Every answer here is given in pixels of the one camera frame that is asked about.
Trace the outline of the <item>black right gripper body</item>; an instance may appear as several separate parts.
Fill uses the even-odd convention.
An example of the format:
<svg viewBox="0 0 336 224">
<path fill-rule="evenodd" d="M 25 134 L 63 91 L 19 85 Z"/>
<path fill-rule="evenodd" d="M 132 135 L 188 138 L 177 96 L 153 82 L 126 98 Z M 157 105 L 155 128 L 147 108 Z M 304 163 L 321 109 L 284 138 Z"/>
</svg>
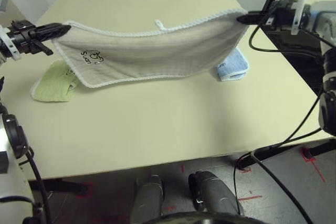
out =
<svg viewBox="0 0 336 224">
<path fill-rule="evenodd" d="M 274 29 L 290 29 L 295 19 L 296 9 L 292 7 L 277 8 L 265 21 L 264 26 Z M 305 26 L 309 21 L 309 6 L 305 6 L 301 13 L 300 21 L 295 22 L 299 28 Z"/>
</svg>

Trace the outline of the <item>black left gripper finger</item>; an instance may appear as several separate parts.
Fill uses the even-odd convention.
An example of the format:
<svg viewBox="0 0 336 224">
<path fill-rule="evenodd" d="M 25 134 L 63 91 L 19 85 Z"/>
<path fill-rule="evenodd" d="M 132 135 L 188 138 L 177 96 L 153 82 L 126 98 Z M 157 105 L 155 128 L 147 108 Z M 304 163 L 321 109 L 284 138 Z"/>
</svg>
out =
<svg viewBox="0 0 336 224">
<path fill-rule="evenodd" d="M 71 29 L 71 25 L 61 23 L 49 23 L 34 27 L 30 30 L 32 33 L 67 33 Z"/>
<path fill-rule="evenodd" d="M 39 30 L 32 33 L 32 38 L 37 40 L 51 40 L 61 37 L 68 32 L 66 29 Z"/>
</svg>

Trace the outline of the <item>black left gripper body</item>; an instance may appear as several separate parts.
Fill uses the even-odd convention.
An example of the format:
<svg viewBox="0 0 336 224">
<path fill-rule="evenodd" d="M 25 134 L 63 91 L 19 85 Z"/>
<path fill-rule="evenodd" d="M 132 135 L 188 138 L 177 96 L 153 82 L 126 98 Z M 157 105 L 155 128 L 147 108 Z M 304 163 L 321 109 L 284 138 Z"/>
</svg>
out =
<svg viewBox="0 0 336 224">
<path fill-rule="evenodd" d="M 34 27 L 36 26 L 27 20 L 13 20 L 9 26 L 8 36 L 20 54 L 37 54 L 43 52 L 48 56 L 52 55 L 53 51 L 42 43 L 46 40 L 32 38 L 32 32 L 30 32 L 30 30 Z"/>
</svg>

